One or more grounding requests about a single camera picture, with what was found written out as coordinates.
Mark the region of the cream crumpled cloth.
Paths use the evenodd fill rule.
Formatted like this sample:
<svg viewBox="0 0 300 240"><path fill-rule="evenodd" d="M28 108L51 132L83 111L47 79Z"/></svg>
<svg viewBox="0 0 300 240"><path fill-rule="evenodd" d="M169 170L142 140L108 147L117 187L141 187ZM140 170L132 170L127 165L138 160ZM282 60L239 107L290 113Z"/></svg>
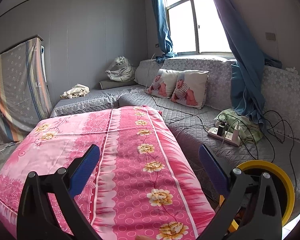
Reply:
<svg viewBox="0 0 300 240"><path fill-rule="evenodd" d="M77 84L72 87L70 90L64 91L62 95L60 95L61 99L72 99L72 98L79 98L82 96L86 96L89 94L90 88L88 86Z"/></svg>

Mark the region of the blue curtain left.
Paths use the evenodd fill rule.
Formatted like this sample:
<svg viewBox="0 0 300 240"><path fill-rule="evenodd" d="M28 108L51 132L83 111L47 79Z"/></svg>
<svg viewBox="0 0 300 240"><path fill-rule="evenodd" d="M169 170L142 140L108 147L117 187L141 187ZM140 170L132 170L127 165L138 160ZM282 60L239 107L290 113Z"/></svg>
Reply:
<svg viewBox="0 0 300 240"><path fill-rule="evenodd" d="M164 1L151 0L151 2L157 25L159 48L162 51L162 55L156 57L156 62L158 64L163 64L166 59L176 57L177 53L173 51L173 42L171 39L170 29L168 27Z"/></svg>

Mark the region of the left baby print pillow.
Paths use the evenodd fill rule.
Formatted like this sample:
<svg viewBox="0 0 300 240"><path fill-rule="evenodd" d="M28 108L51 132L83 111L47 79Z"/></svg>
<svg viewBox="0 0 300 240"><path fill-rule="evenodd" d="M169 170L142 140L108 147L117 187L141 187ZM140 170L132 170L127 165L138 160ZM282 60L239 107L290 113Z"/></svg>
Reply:
<svg viewBox="0 0 300 240"><path fill-rule="evenodd" d="M168 99L173 94L179 71L159 69L152 84L146 93L163 99Z"/></svg>

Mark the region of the pink floral tablecloth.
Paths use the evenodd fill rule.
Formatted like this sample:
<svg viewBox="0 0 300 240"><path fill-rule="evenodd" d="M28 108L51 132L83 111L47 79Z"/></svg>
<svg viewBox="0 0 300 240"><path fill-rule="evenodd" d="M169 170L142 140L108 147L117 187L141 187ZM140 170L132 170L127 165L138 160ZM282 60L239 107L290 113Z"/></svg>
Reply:
<svg viewBox="0 0 300 240"><path fill-rule="evenodd" d="M127 106L41 121L0 171L0 220L17 233L26 176L52 174L91 145L101 156L75 202L103 239L195 239L214 210L160 113Z"/></svg>

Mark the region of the right baby print pillow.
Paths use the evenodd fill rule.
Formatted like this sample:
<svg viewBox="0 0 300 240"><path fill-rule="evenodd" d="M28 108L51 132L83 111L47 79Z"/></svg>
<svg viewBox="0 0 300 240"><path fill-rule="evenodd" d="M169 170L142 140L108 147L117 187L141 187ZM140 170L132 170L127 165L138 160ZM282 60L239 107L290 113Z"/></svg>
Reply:
<svg viewBox="0 0 300 240"><path fill-rule="evenodd" d="M209 71L179 72L171 101L187 107L202 109L206 102Z"/></svg>

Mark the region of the grey bolster cushion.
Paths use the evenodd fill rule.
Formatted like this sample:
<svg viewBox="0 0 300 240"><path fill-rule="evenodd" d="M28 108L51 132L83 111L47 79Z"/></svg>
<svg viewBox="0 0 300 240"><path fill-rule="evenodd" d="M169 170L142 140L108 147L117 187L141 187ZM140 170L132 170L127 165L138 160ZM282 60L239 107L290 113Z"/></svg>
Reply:
<svg viewBox="0 0 300 240"><path fill-rule="evenodd" d="M136 85L136 82L133 80L126 81L126 82L103 80L103 81L100 81L99 84L100 84L100 88L102 90L105 90L105 89L119 88L119 87L125 87L125 86L133 86L133 85Z"/></svg>

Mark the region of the white tiger plush toy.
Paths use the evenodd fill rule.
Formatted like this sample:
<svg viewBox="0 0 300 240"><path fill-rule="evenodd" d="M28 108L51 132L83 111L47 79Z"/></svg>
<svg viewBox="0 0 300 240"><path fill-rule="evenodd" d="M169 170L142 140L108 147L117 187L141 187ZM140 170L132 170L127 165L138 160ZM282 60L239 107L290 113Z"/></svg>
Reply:
<svg viewBox="0 0 300 240"><path fill-rule="evenodd" d="M111 81L128 82L134 79L135 68L124 56L118 56L105 71Z"/></svg>

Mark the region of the window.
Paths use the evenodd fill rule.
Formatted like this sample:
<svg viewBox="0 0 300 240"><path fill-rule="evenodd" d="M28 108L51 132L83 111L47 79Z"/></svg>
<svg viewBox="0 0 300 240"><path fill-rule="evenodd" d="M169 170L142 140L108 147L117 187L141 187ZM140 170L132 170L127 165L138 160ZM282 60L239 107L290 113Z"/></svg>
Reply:
<svg viewBox="0 0 300 240"><path fill-rule="evenodd" d="M214 0L164 0L164 5L175 53L233 55Z"/></svg>

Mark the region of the white power strip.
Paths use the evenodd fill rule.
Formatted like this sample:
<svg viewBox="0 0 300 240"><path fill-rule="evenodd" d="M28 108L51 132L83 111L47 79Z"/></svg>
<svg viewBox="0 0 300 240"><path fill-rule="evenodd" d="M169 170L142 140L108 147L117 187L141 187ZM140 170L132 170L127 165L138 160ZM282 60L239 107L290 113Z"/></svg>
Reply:
<svg viewBox="0 0 300 240"><path fill-rule="evenodd" d="M239 138L238 132L232 133L232 132L224 130L222 135L218 135L218 128L213 127L213 128L210 128L207 133L209 136L211 136L217 140L226 142L227 144L230 144L232 146L239 147L241 144L241 139Z"/></svg>

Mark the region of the baby print pillow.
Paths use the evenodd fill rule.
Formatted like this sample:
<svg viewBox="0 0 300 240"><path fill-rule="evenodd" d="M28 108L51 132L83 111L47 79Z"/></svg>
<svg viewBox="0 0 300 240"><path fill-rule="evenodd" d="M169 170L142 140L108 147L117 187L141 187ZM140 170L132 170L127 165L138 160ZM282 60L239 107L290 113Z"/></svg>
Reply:
<svg viewBox="0 0 300 240"><path fill-rule="evenodd" d="M179 72L171 101L187 107L202 109L206 102L209 71Z"/></svg>
<svg viewBox="0 0 300 240"><path fill-rule="evenodd" d="M163 99L168 99L173 94L179 71L159 69L152 84L146 93Z"/></svg>

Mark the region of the blue curtain right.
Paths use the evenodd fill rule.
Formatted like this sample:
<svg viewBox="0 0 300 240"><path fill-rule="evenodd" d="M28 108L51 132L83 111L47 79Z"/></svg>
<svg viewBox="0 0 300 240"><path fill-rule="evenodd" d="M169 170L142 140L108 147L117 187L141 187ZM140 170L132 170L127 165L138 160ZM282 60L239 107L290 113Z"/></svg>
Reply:
<svg viewBox="0 0 300 240"><path fill-rule="evenodd" d="M236 62L232 64L231 104L239 115L248 117L261 130L265 99L261 93L264 67L282 68L281 61L264 53L236 8L234 0L214 0L229 47Z"/></svg>

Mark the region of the blue curtain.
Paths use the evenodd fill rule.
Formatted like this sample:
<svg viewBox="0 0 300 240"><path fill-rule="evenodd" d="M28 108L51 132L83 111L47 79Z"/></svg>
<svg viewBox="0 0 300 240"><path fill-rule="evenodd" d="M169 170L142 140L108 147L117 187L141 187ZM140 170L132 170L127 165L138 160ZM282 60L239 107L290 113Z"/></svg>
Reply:
<svg viewBox="0 0 300 240"><path fill-rule="evenodd" d="M158 64L163 64L166 59L176 57L177 53L173 51L173 42L171 39L170 29L168 27L164 1L151 0L151 2L157 25L159 48L162 51L162 55L156 57L156 62Z"/></svg>
<svg viewBox="0 0 300 240"><path fill-rule="evenodd" d="M229 47L236 62L232 64L231 104L239 115L248 117L261 130L265 99L261 93L264 67L282 68L281 61L264 53L236 8L234 0L214 0Z"/></svg>

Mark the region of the green crumpled cloth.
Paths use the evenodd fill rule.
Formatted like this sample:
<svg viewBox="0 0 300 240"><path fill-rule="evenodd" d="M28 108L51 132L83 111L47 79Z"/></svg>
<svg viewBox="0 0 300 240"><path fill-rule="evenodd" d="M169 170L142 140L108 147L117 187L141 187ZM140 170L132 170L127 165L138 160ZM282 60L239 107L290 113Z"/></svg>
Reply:
<svg viewBox="0 0 300 240"><path fill-rule="evenodd" d="M213 120L215 126L219 126L221 122L224 122L229 128L230 132L233 132L235 127L239 127L239 137L243 142L251 144L259 142L263 134L259 129L259 126L246 116L238 115L233 109L225 109L221 111Z"/></svg>

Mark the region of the yellow rimmed trash bin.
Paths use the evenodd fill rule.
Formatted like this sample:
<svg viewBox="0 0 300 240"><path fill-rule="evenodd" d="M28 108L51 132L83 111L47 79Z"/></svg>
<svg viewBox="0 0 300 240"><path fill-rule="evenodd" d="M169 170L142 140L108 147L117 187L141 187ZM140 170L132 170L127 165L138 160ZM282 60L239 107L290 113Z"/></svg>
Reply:
<svg viewBox="0 0 300 240"><path fill-rule="evenodd" d="M217 158L209 177L225 200L203 234L210 239L281 239L295 201L292 182L281 168L262 160L231 168ZM227 234L245 194L250 199L243 219Z"/></svg>

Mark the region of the grey quilted sofa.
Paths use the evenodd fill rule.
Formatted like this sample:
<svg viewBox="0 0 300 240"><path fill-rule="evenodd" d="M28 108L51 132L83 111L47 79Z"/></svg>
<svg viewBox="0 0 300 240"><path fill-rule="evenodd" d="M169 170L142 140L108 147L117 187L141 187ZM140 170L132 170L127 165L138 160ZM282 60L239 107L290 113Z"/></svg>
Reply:
<svg viewBox="0 0 300 240"><path fill-rule="evenodd" d="M161 68L209 71L204 107L186 107L146 94L145 88L151 85ZM166 60L164 64L144 60L135 72L136 85L93 89L81 98L62 99L51 115L57 117L123 106L150 106L161 111L165 124L175 136L210 200L217 202L219 195L198 159L198 149L202 144L207 144L231 166L261 159L282 168L293 183L295 204L292 216L296 217L300 213L300 76L265 66L261 91L266 100L267 133L257 143L246 142L235 147L214 139L205 130L213 126L217 114L231 107L231 70L232 62L223 58L176 58Z"/></svg>

